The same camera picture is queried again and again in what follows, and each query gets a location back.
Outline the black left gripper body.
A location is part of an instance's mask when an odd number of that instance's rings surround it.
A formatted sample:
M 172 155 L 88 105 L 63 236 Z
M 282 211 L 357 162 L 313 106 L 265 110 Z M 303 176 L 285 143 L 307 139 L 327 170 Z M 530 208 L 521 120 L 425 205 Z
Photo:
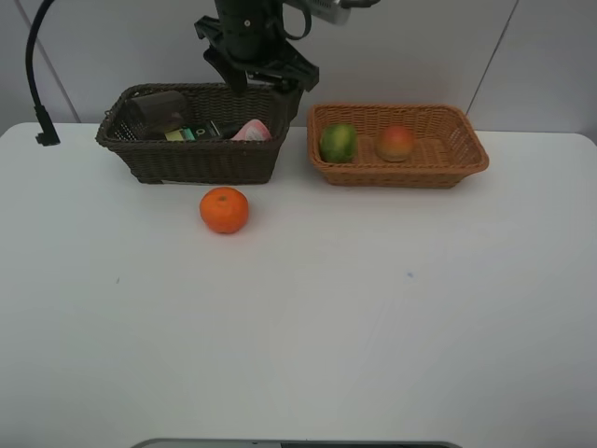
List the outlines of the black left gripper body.
M 203 16 L 195 22 L 199 39 L 237 63 L 262 63 L 281 51 L 285 38 L 280 31 L 280 1 L 215 1 L 217 17 Z

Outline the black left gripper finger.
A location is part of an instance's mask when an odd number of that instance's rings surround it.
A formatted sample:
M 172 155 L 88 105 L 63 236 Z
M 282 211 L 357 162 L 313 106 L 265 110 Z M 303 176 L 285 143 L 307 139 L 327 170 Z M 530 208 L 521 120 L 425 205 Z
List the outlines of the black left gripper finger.
M 233 92 L 244 92 L 247 89 L 246 73 L 233 67 L 213 46 L 203 53 L 203 59 L 216 70 Z
M 319 68 L 285 39 L 246 39 L 247 75 L 278 91 L 311 91 L 319 82 Z

